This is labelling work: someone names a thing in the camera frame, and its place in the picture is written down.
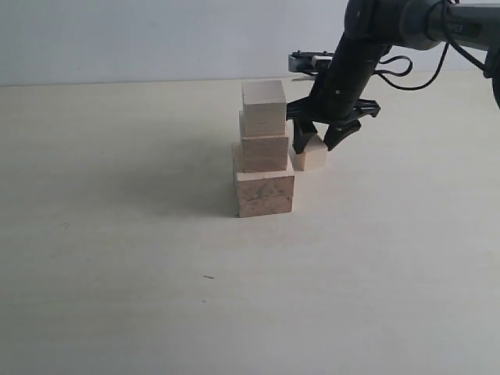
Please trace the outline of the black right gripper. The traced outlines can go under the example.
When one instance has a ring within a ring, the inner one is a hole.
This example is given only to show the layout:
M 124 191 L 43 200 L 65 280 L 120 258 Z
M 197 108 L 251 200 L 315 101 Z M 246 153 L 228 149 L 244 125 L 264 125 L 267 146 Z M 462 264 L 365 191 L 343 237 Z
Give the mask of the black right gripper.
M 317 135 L 313 122 L 330 125 L 323 138 L 327 150 L 337 147 L 348 136 L 361 129 L 358 121 L 364 116 L 377 117 L 380 106 L 374 100 L 361 99 L 368 78 L 340 77 L 328 80 L 317 77 L 309 94 L 286 108 L 286 119 L 293 120 L 292 147 L 296 155 Z

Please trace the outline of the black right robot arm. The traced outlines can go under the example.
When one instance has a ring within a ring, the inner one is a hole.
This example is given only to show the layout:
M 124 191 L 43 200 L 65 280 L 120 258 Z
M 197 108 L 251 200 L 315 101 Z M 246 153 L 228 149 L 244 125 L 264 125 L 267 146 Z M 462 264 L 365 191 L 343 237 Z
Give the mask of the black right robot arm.
M 309 95 L 287 104 L 286 118 L 294 125 L 296 154 L 317 134 L 316 124 L 328 126 L 323 143 L 332 150 L 359 131 L 360 118 L 375 117 L 379 105 L 361 97 L 384 56 L 399 46 L 427 51 L 439 44 L 454 48 L 491 80 L 499 96 L 499 6 L 454 1 L 350 1 L 344 31 L 334 52 L 292 52 L 288 69 L 313 79 Z

